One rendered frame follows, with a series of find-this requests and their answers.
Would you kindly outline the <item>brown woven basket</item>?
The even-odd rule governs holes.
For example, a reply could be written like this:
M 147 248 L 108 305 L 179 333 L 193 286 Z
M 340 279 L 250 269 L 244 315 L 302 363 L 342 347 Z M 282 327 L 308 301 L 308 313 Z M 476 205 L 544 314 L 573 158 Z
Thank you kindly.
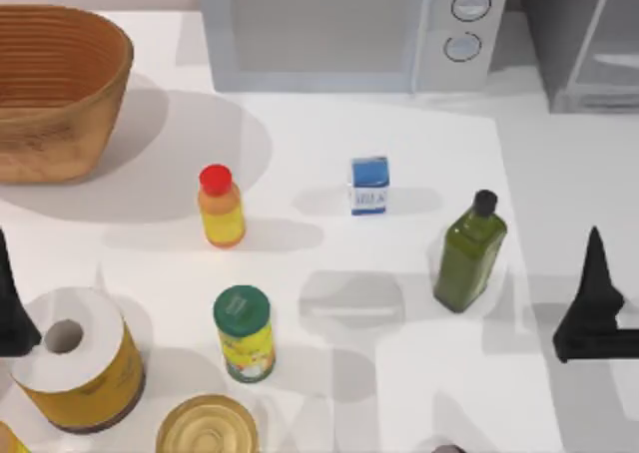
M 77 8 L 0 4 L 0 183 L 58 183 L 98 164 L 134 60 L 117 24 Z

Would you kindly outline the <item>gold tin can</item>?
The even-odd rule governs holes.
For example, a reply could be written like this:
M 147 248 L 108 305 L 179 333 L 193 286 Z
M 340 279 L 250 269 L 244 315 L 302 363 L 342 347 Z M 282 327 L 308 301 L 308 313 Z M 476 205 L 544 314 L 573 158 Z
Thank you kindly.
M 233 398 L 199 395 L 167 414 L 157 433 L 155 453 L 260 453 L 257 424 Z

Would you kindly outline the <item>pale microwave oven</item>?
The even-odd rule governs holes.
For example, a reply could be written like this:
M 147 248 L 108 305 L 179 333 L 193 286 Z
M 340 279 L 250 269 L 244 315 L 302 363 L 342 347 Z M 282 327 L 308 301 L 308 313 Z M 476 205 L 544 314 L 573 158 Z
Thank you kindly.
M 453 0 L 199 0 L 221 92 L 444 93 L 484 85 L 506 0 L 474 22 Z M 482 40 L 454 63 L 445 40 Z

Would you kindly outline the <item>microwave knob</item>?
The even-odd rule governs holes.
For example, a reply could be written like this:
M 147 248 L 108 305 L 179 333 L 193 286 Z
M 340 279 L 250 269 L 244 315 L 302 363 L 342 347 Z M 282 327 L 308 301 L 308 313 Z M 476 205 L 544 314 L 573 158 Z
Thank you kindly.
M 451 62 L 465 63 L 476 58 L 482 47 L 482 40 L 477 35 L 464 32 L 449 36 L 443 44 L 442 52 Z
M 453 0 L 451 13 L 460 22 L 474 22 L 489 12 L 491 4 L 491 0 Z

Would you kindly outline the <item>blue and white carton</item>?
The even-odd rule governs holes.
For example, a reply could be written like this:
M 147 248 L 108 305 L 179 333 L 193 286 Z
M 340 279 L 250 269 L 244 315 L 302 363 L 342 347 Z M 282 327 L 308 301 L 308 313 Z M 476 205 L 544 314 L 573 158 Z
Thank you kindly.
M 389 185 L 387 157 L 352 159 L 348 182 L 351 214 L 353 216 L 384 214 Z

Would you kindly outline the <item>white roll in yellow wrapper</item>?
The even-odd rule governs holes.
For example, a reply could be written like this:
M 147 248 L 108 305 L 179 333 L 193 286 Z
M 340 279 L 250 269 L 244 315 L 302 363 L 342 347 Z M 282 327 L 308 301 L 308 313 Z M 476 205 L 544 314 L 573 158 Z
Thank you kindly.
M 46 419 L 74 434 L 105 430 L 144 390 L 141 353 L 119 306 L 90 287 L 61 287 L 26 304 L 41 343 L 11 377 Z

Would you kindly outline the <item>orange bottle with red cap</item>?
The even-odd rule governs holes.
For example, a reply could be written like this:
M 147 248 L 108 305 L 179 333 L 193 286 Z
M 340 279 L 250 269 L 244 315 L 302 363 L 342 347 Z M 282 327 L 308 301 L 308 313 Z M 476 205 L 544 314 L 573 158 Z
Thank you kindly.
M 246 233 L 242 196 L 231 170 L 212 164 L 199 174 L 198 205 L 206 239 L 216 247 L 239 243 Z

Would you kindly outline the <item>green bottle with black cap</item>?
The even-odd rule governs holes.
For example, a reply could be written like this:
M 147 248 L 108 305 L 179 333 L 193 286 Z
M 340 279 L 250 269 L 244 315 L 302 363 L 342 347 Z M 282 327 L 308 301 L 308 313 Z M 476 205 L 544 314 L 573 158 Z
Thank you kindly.
M 496 213 L 498 196 L 480 190 L 447 229 L 433 296 L 454 313 L 466 311 L 486 290 L 508 229 Z

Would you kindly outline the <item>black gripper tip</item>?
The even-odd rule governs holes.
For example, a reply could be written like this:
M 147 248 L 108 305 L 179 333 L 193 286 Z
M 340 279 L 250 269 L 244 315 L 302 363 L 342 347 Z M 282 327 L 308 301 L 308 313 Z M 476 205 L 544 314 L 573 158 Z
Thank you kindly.
M 26 356 L 41 341 L 41 332 L 16 288 L 6 238 L 0 228 L 0 357 Z

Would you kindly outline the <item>yellow packet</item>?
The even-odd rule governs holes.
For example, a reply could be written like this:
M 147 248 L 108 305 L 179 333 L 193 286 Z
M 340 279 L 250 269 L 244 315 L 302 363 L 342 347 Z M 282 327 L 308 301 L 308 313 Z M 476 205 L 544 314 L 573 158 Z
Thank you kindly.
M 31 453 L 12 429 L 0 421 L 0 453 Z

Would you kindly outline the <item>yellow can with green lid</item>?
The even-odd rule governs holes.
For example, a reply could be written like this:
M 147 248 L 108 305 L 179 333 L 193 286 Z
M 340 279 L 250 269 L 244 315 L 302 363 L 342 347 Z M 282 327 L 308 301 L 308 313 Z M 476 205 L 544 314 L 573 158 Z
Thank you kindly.
M 216 298 L 213 319 L 229 374 L 242 383 L 267 378 L 276 362 L 267 296 L 251 285 L 230 286 Z

